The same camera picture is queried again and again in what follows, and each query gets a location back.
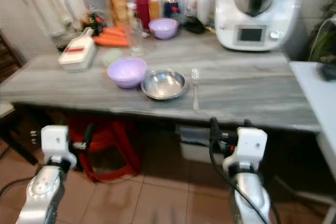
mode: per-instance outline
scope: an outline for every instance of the appliance display screen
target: appliance display screen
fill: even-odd
[[[242,28],[239,31],[240,41],[261,41],[261,37],[263,35],[262,29],[258,28]]]

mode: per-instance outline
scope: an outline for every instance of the small glass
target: small glass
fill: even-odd
[[[126,36],[130,44],[131,56],[140,56],[144,54],[142,24],[138,18],[131,20],[130,26],[125,28]]]

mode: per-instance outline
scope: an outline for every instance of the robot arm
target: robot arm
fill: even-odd
[[[16,224],[55,223],[67,172],[77,162],[75,155],[69,151],[67,126],[44,127],[41,143],[47,165],[29,182],[27,199]]]
[[[211,119],[211,125],[211,141],[217,141],[221,150],[226,153],[223,160],[223,170],[227,174],[225,177],[248,197],[264,219],[262,220],[251,204],[237,190],[233,189],[234,223],[270,223],[270,199],[257,174],[259,163],[264,156],[267,134],[253,127],[239,127],[237,129],[238,136],[222,133],[219,131],[215,118]]]

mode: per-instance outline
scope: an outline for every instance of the white kitchen appliance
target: white kitchen appliance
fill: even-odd
[[[58,62],[67,71],[85,71],[89,68],[96,53],[96,44],[91,35],[93,29],[87,27],[83,33],[70,41],[58,58]]]
[[[216,0],[217,38],[235,50],[275,49],[290,35],[299,7],[298,0]]]

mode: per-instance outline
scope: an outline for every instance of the red container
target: red container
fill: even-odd
[[[148,23],[150,22],[148,1],[149,0],[135,0],[136,11],[141,19],[142,27],[146,30],[149,30]]]

